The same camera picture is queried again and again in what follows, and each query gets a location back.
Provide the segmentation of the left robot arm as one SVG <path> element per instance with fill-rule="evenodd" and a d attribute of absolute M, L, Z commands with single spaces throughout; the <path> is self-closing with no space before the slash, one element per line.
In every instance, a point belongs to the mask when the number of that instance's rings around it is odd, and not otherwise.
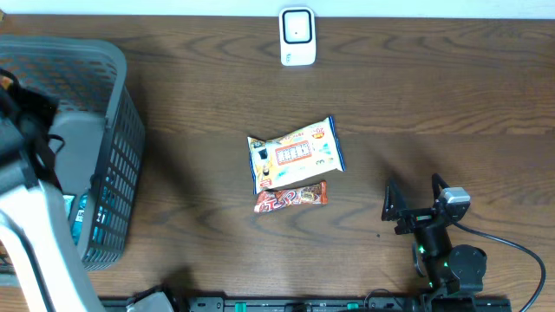
<path fill-rule="evenodd" d="M 57 104 L 1 72 L 1 243 L 32 311 L 102 311 L 71 237 L 49 128 Z"/>

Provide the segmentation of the white barcode scanner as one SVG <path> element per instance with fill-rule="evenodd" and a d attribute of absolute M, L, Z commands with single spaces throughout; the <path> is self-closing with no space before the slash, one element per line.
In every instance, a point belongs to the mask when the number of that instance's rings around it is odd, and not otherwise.
<path fill-rule="evenodd" d="M 280 11 L 280 60 L 285 67 L 309 66 L 317 57 L 315 14 L 308 7 Z"/>

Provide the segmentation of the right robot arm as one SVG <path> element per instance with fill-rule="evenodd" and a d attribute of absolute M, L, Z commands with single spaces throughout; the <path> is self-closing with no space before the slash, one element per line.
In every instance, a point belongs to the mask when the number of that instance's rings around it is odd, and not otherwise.
<path fill-rule="evenodd" d="M 397 235 L 415 237 L 413 259 L 417 273 L 429 279 L 439 296 L 473 295 L 483 290 L 487 256 L 468 244 L 452 245 L 447 228 L 468 211 L 471 197 L 461 187 L 450 187 L 435 173 L 434 202 L 428 208 L 408 206 L 394 180 L 387 183 L 382 209 L 383 221 L 395 221 Z"/>

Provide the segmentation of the light green tissue pack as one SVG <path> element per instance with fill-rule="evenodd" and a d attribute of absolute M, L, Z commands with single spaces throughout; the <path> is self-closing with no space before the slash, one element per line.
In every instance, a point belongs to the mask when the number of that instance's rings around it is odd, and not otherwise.
<path fill-rule="evenodd" d="M 63 196 L 63 200 L 64 200 L 64 210 L 65 210 L 66 218 L 70 219 L 76 195 L 63 194 L 62 196 Z"/>

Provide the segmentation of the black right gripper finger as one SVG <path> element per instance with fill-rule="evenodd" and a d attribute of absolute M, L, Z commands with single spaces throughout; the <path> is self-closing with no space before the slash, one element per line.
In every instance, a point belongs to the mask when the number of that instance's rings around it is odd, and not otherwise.
<path fill-rule="evenodd" d="M 447 182 L 440 176 L 439 173 L 434 173 L 432 175 L 432 190 L 434 194 L 434 200 L 436 202 L 446 203 L 444 196 L 441 194 L 443 190 L 447 189 L 449 185 Z"/>
<path fill-rule="evenodd" d="M 402 196 L 398 185 L 393 179 L 390 179 L 385 189 L 382 219 L 403 218 L 407 209 L 405 198 Z"/>

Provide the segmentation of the grey plastic shopping basket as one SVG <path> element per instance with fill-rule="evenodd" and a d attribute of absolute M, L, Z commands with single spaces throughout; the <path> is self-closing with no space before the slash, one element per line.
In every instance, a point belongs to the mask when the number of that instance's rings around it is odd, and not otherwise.
<path fill-rule="evenodd" d="M 24 88 L 58 102 L 50 133 L 63 194 L 88 202 L 75 245 L 86 270 L 116 264 L 124 251 L 145 146 L 145 128 L 126 89 L 127 61 L 112 43 L 46 36 L 1 37 L 1 67 Z M 103 207 L 104 223 L 97 221 Z M 93 230 L 98 227 L 98 242 Z"/>

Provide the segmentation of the red chocolate bar wrapper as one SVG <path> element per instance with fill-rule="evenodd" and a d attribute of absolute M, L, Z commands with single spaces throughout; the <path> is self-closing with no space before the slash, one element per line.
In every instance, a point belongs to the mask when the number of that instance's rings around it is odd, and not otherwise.
<path fill-rule="evenodd" d="M 253 210 L 255 213 L 266 213 L 294 205 L 326 204 L 328 204 L 327 182 L 321 181 L 294 189 L 260 192 Z"/>

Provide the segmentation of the teal mouthwash bottle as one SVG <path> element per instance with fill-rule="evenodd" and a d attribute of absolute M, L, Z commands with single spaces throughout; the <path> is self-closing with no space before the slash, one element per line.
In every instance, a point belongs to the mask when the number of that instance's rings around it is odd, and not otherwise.
<path fill-rule="evenodd" d="M 87 202 L 88 202 L 88 194 L 87 193 L 83 193 L 79 199 L 79 203 L 78 203 L 78 210 L 77 210 L 77 214 L 75 217 L 75 222 L 73 223 L 72 226 L 72 230 L 71 230 L 71 234 L 72 234 L 72 238 L 73 241 L 75 243 L 75 245 L 78 245 L 79 240 L 81 238 L 82 235 L 82 225 L 83 225 L 83 221 L 84 221 L 84 216 L 85 216 L 85 212 L 86 212 L 86 206 L 87 206 Z M 101 206 L 99 208 L 99 211 L 97 213 L 97 221 L 101 221 L 104 223 L 105 221 L 105 213 L 104 213 L 104 209 Z M 100 236 L 100 229 L 98 227 L 95 227 L 93 230 L 93 240 L 98 242 L 99 236 Z"/>

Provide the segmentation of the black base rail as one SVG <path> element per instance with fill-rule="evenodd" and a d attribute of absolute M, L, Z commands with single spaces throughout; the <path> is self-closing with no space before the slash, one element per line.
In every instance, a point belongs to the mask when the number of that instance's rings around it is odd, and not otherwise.
<path fill-rule="evenodd" d="M 104 296 L 107 311 L 185 312 L 332 312 L 332 311 L 477 311 L 507 312 L 507 299 L 436 298 L 426 308 L 419 296 L 398 296 L 385 289 L 365 297 L 229 297 L 223 293 L 179 293 L 159 285 L 131 297 Z"/>

